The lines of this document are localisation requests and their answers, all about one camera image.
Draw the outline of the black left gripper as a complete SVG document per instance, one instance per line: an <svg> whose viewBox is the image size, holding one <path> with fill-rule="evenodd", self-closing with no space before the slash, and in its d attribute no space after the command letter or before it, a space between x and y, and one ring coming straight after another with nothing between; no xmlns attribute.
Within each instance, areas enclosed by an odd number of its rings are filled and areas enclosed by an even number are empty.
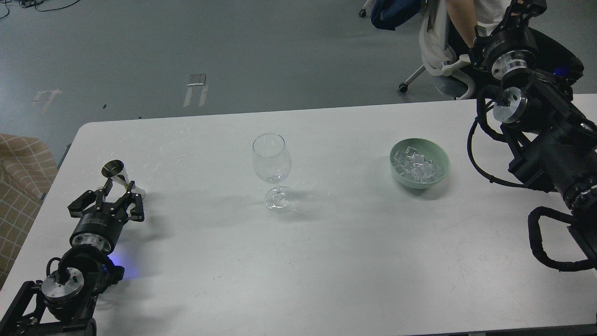
<svg viewBox="0 0 597 336"><path fill-rule="evenodd" d="M128 221L145 221L143 196L136 185L128 184L114 203L106 202L113 181L97 190L87 190L68 205L69 215L79 218L70 237L70 246L90 245L96 250L114 250Z"/></svg>

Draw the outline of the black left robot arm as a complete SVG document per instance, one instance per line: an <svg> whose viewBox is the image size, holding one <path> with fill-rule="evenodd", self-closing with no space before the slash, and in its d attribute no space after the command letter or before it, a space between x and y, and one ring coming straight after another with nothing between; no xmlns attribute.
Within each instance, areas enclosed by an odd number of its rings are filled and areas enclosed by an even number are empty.
<svg viewBox="0 0 597 336"><path fill-rule="evenodd" d="M118 284L125 268L115 264L113 253L122 228L145 219L145 193L134 181L125 192L107 202L113 180L88 190L68 205L79 221L69 238L70 249L46 265L46 278L26 281L1 319L3 336L95 336L93 317L100 295Z"/></svg>

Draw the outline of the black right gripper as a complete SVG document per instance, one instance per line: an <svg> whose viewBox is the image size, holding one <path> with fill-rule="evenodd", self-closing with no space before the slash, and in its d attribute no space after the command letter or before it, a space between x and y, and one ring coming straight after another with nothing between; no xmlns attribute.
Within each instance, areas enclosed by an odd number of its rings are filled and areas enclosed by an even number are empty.
<svg viewBox="0 0 597 336"><path fill-rule="evenodd" d="M546 0L512 0L505 15L492 34L484 26L475 26L475 40L469 50L472 66L476 70L491 70L498 59L513 55L534 66L537 44L528 27L531 18L542 15L547 9Z"/></svg>

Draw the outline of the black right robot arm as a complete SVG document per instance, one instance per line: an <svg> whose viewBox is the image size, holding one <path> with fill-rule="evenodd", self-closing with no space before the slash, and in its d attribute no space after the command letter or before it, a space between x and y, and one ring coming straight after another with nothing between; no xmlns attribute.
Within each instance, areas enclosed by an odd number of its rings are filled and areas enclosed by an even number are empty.
<svg viewBox="0 0 597 336"><path fill-rule="evenodd" d="M540 52L528 22L546 8L543 0L513 0L490 35L476 27L475 45L469 52L473 66L500 84L487 85L478 92L467 153L474 168L491 183L561 194L570 214L546 207L532 210L528 216L529 246L545 266L560 272L580 272L597 266L596 124L573 104L571 71L558 75L536 68ZM509 172L518 183L487 174L476 164L472 138L478 126L493 140L508 144L513 154ZM567 224L587 258L561 262L548 257L541 217Z"/></svg>

